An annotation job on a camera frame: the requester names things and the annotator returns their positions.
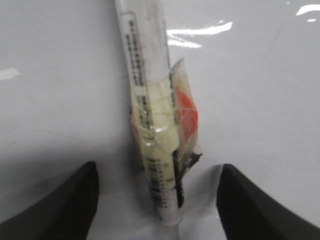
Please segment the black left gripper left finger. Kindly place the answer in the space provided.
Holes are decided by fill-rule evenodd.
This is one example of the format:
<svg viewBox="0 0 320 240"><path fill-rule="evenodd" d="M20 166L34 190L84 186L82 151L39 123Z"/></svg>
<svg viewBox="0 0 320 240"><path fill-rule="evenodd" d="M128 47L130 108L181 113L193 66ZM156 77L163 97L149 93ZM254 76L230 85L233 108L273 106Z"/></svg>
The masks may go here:
<svg viewBox="0 0 320 240"><path fill-rule="evenodd" d="M2 240L85 240L98 209L99 175L86 162L49 195L0 224Z"/></svg>

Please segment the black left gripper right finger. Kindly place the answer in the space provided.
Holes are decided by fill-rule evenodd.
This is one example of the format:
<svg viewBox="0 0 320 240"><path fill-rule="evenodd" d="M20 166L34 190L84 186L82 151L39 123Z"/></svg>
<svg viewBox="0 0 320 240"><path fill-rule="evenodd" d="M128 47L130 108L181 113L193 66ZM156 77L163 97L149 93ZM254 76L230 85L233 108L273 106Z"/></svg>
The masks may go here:
<svg viewBox="0 0 320 240"><path fill-rule="evenodd" d="M232 164L224 164L216 207L228 240L318 240L319 227L274 200Z"/></svg>

